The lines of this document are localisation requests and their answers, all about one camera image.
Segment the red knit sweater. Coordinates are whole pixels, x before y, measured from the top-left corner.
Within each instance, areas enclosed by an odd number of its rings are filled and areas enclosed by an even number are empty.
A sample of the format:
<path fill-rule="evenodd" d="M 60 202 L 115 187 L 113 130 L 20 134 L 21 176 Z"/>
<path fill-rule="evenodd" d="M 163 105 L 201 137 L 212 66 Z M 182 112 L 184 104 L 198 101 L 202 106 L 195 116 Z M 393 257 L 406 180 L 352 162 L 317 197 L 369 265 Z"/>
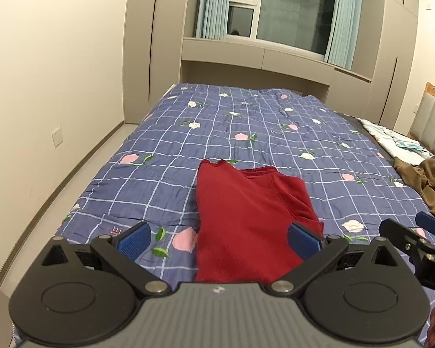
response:
<path fill-rule="evenodd" d="M 302 264 L 288 244 L 291 224 L 324 234 L 304 181 L 272 166 L 238 170 L 205 159 L 196 202 L 200 283 L 270 283 Z"/>

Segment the blue checked floral quilt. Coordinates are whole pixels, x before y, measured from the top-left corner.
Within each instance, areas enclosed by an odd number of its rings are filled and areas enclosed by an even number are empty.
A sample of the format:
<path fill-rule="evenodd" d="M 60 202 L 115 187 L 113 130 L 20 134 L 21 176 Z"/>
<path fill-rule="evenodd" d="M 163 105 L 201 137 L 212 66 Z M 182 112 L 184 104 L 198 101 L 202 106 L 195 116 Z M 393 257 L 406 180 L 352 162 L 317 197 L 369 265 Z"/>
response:
<path fill-rule="evenodd" d="M 201 160 L 238 169 L 272 165 L 306 183 L 328 234 L 359 245 L 378 234 L 380 220 L 413 225 L 424 201 L 399 178 L 387 153 L 361 123 L 315 97 L 286 90 L 179 85 L 125 140 L 81 194 L 59 228 L 73 244 L 122 233 L 146 221 L 164 228 L 159 247 L 140 265 L 181 286 L 179 295 L 143 311 L 116 347 L 337 347 L 292 302 L 256 286 L 221 294 L 195 286 L 195 254 L 173 247 L 199 227 L 195 202 Z"/>

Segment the white light-blue patterned cloth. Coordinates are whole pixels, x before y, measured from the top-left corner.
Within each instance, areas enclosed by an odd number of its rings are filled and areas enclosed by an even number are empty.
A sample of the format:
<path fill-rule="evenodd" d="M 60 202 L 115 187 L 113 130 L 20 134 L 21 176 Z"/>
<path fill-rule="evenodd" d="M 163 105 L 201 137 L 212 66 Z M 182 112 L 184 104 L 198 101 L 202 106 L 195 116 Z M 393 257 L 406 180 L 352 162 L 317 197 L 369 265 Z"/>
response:
<path fill-rule="evenodd" d="M 412 138 L 399 134 L 385 126 L 372 123 L 366 119 L 358 118 L 358 121 L 393 158 L 399 158 L 407 164 L 418 166 L 433 155 L 418 141 Z"/>

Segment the padded wooden headboard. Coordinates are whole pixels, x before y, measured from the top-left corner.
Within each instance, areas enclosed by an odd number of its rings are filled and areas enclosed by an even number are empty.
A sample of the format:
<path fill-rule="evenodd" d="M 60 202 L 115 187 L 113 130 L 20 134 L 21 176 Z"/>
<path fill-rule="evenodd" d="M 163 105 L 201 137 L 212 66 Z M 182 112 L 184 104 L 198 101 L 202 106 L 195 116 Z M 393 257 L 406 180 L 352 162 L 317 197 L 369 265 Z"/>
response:
<path fill-rule="evenodd" d="M 435 86 L 427 83 L 408 136 L 435 154 Z"/>

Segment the right teal curtain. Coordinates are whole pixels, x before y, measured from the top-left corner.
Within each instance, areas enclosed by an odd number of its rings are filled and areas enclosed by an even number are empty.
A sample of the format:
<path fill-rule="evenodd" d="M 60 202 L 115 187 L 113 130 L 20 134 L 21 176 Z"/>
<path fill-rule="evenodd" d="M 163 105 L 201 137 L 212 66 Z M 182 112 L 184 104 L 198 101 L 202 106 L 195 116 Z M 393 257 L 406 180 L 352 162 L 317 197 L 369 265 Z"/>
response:
<path fill-rule="evenodd" d="M 325 53 L 329 64 L 350 70 L 358 40 L 362 0 L 335 0 Z"/>

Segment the teal curtain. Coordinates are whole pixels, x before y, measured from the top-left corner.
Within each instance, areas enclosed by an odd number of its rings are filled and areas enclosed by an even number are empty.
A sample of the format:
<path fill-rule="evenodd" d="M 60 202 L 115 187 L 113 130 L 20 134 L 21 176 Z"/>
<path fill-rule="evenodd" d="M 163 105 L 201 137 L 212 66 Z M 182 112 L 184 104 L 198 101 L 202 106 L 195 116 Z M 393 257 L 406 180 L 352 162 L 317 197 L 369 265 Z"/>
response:
<path fill-rule="evenodd" d="M 199 0 L 195 36 L 222 40 L 226 36 L 229 0 Z"/>
<path fill-rule="evenodd" d="M 358 40 L 362 0 L 335 0 L 325 53 L 329 64 L 350 70 Z"/>

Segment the left teal curtain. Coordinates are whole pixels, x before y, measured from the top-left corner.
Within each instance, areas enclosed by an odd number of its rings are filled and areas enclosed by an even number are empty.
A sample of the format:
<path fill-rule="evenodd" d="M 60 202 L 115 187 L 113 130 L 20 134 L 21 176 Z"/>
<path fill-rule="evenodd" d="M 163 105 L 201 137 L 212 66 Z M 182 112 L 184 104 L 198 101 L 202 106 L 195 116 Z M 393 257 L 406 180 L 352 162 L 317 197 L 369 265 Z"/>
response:
<path fill-rule="evenodd" d="M 229 0 L 199 0 L 195 36 L 222 40 L 226 36 Z"/>

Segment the white wall socket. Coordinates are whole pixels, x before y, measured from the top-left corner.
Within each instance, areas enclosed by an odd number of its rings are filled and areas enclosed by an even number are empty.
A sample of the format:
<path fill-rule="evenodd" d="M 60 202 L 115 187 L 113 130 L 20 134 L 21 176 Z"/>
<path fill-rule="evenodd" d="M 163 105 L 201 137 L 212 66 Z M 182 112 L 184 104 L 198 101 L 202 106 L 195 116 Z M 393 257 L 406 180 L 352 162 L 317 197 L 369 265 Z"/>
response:
<path fill-rule="evenodd" d="M 56 128 L 52 132 L 52 142 L 53 142 L 54 148 L 59 147 L 63 143 L 63 131 L 60 127 Z"/>

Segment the window with white frame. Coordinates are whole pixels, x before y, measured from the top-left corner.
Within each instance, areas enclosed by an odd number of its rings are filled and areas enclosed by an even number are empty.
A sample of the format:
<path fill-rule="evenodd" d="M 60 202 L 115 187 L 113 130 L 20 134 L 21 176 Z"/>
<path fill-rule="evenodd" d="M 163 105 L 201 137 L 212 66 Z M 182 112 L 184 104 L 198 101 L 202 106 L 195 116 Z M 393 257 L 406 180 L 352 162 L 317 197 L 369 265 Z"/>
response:
<path fill-rule="evenodd" d="M 335 0 L 230 0 L 227 34 L 325 55 Z"/>

